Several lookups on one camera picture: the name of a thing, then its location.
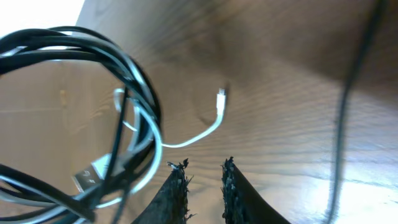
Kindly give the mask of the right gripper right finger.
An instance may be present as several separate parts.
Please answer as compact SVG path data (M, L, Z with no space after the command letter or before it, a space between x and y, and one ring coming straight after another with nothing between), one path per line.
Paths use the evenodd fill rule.
M290 224L272 208L234 164L222 164L223 218L226 224Z

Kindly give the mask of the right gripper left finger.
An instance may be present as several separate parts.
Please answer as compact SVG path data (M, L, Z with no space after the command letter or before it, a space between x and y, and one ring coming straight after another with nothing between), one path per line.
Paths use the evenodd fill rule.
M188 184L191 179L185 175L188 158L182 163L168 162L172 168L167 180L155 197L132 224L186 224L193 215L187 215Z

